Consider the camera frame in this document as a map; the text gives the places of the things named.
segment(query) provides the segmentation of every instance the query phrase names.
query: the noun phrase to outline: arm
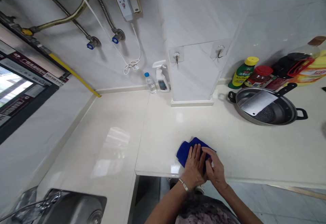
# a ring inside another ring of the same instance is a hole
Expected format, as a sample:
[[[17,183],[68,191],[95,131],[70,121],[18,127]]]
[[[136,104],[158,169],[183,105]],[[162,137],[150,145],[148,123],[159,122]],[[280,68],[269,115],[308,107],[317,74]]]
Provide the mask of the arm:
[[[206,153],[200,157],[200,144],[195,144],[194,150],[190,147],[184,174],[180,177],[190,192],[207,180],[207,177],[203,175],[205,157]],[[181,182],[178,181],[153,209],[145,224],[173,223],[186,198],[187,192]]]
[[[208,153],[212,158],[206,161],[206,171],[209,180],[219,194],[230,205],[237,215],[241,224],[263,224],[261,220],[241,201],[233,189],[226,183],[224,177],[224,166],[215,151],[203,147],[203,152]]]

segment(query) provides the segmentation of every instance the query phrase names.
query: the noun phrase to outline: person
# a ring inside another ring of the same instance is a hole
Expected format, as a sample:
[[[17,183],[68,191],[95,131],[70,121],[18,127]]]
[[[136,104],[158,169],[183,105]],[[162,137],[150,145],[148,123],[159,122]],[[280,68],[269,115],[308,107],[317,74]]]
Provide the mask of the person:
[[[211,158],[205,161],[206,154]],[[236,216],[221,201],[191,194],[207,179],[226,200]],[[157,204],[145,224],[262,224],[261,220],[241,201],[226,183],[224,166],[215,151],[195,144],[190,147],[184,174]]]

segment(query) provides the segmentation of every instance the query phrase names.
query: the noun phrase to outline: blue valve handle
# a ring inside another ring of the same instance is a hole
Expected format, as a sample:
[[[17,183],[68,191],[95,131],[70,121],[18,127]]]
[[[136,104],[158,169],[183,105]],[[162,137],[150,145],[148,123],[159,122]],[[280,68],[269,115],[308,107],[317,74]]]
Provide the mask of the blue valve handle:
[[[89,43],[87,44],[87,48],[88,48],[88,49],[91,49],[91,50],[94,49],[94,47],[93,47],[91,44],[89,44]]]
[[[115,38],[115,37],[112,37],[112,42],[115,43],[115,44],[118,44],[119,43],[118,39]]]

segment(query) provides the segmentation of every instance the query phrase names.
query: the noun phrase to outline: water bottle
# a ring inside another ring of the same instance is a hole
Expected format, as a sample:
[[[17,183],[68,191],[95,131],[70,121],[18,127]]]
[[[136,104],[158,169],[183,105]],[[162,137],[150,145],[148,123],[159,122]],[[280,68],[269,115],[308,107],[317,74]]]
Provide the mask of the water bottle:
[[[146,83],[148,85],[149,91],[152,94],[156,94],[157,89],[156,89],[154,80],[149,76],[149,73],[145,73],[145,77],[146,77]]]

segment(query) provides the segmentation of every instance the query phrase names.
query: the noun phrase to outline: sink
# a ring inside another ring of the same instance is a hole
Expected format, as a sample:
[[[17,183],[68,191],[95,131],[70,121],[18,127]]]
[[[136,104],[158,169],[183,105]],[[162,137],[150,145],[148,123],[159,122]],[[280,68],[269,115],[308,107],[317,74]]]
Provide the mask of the sink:
[[[48,196],[58,191],[52,189]],[[100,224],[106,202],[102,196],[61,191],[59,200],[41,215],[37,224]]]

